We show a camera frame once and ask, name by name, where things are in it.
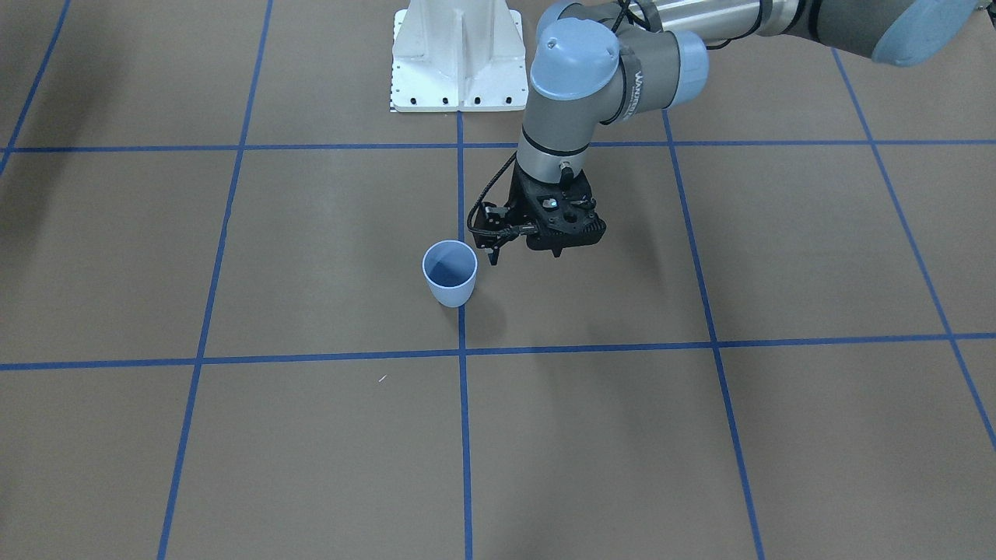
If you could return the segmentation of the black open-frame gripper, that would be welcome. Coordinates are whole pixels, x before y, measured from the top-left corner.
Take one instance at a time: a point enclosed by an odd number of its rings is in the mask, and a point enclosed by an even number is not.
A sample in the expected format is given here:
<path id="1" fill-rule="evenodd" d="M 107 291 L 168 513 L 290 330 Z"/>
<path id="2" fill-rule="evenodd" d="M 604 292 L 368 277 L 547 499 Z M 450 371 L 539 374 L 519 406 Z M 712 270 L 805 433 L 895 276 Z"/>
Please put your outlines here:
<path id="1" fill-rule="evenodd" d="M 507 220 L 512 226 L 525 227 L 529 249 L 550 250 L 554 258 L 563 249 L 597 244 L 607 231 L 607 223 L 598 216 L 593 191 L 587 175 L 581 171 L 566 184 L 548 184 L 534 180 L 515 167 L 510 184 Z M 484 243 L 491 266 L 497 266 L 504 241 Z"/>

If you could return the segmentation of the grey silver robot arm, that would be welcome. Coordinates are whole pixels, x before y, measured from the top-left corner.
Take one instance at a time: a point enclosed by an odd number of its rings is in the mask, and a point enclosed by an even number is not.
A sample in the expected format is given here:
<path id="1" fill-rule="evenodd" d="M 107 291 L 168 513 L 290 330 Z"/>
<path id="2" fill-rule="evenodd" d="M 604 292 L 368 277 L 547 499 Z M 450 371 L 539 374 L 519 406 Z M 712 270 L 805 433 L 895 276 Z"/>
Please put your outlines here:
<path id="1" fill-rule="evenodd" d="M 502 205 L 483 196 L 466 226 L 491 265 L 522 238 L 559 257 L 598 243 L 584 163 L 598 125 L 695 99 L 710 53 L 750 36 L 793 36 L 875 63 L 917 66 L 965 26 L 976 1 L 559 1 L 538 21 L 528 99 Z"/>

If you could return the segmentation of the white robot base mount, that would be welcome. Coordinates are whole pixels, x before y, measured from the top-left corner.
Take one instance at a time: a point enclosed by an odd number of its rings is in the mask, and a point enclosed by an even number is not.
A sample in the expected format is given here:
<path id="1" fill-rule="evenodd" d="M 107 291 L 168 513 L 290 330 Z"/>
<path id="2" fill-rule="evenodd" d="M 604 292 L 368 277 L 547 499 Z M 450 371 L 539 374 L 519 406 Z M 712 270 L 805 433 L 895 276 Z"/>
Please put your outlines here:
<path id="1" fill-rule="evenodd" d="M 394 14 L 392 39 L 391 110 L 525 109 L 522 18 L 505 1 L 410 1 Z"/>

